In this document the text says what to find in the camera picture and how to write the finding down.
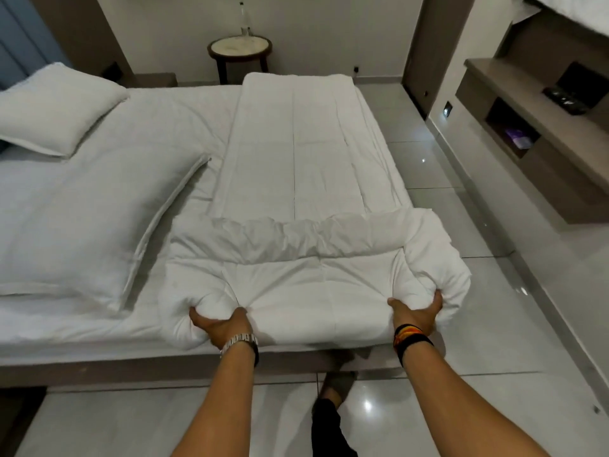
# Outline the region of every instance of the wristwatch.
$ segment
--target wristwatch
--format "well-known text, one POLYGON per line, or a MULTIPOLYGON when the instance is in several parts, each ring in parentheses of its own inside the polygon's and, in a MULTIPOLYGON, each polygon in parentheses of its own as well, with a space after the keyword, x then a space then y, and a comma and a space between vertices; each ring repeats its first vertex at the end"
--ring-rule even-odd
POLYGON ((222 359, 222 357, 226 354, 226 352, 232 345, 240 341, 246 342, 254 350, 254 353, 256 355, 254 367, 256 367, 258 365, 258 361, 260 360, 260 356, 258 354, 258 339, 253 333, 240 333, 239 335, 235 335, 234 337, 232 337, 229 341, 226 342, 226 344, 222 348, 222 351, 220 351, 220 359, 222 359))

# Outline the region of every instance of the tiled floor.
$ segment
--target tiled floor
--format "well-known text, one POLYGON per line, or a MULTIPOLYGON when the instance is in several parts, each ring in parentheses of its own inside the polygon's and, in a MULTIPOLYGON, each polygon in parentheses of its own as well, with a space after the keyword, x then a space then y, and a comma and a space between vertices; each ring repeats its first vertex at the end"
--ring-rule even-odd
MULTIPOLYGON (((473 273, 467 306, 436 340, 446 359, 552 456, 607 455, 609 420, 510 262, 478 232, 482 225, 465 207, 467 194, 406 93, 399 84, 360 88, 414 205, 440 216, 473 273)), ((402 378, 356 382, 340 411, 350 444, 363 457, 406 450, 437 456, 390 347, 362 350, 344 368, 356 370, 371 358, 389 369, 380 375, 402 378)), ((315 376, 278 380, 285 383, 255 386, 250 455, 310 456, 315 376)), ((49 394, 18 455, 167 456, 205 393, 204 387, 181 387, 49 394)))

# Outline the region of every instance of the round side table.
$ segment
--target round side table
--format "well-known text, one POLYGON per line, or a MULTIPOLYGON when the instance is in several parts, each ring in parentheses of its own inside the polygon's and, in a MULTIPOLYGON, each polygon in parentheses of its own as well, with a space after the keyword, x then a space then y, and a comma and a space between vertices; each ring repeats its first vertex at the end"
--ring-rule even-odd
POLYGON ((216 60, 220 84, 228 84, 226 63, 259 61, 263 72, 269 71, 266 58, 273 50, 273 44, 262 36, 230 36, 209 43, 209 56, 216 60))

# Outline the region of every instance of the white pillow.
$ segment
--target white pillow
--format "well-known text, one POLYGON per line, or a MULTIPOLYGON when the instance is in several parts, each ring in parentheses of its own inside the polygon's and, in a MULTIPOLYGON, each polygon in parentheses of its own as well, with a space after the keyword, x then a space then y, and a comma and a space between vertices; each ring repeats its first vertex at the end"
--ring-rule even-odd
POLYGON ((141 145, 83 165, 23 222, 0 260, 0 295, 77 292, 120 310, 161 215, 208 160, 141 145))
POLYGON ((110 80, 50 64, 0 92, 0 139, 69 158, 93 124, 127 97, 110 80))

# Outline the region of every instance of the white wall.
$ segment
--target white wall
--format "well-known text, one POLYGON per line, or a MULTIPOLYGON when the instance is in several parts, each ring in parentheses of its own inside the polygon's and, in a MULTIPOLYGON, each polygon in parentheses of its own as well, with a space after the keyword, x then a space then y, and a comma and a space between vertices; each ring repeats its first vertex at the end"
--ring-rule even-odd
POLYGON ((422 0, 98 0, 133 72, 217 80, 207 45, 240 33, 244 1, 254 33, 273 42, 278 74, 402 76, 422 0))
POLYGON ((495 54, 512 0, 476 0, 430 118, 545 291, 609 377, 609 225, 567 225, 455 97, 467 58, 495 54), (442 115, 447 100, 454 105, 442 115))

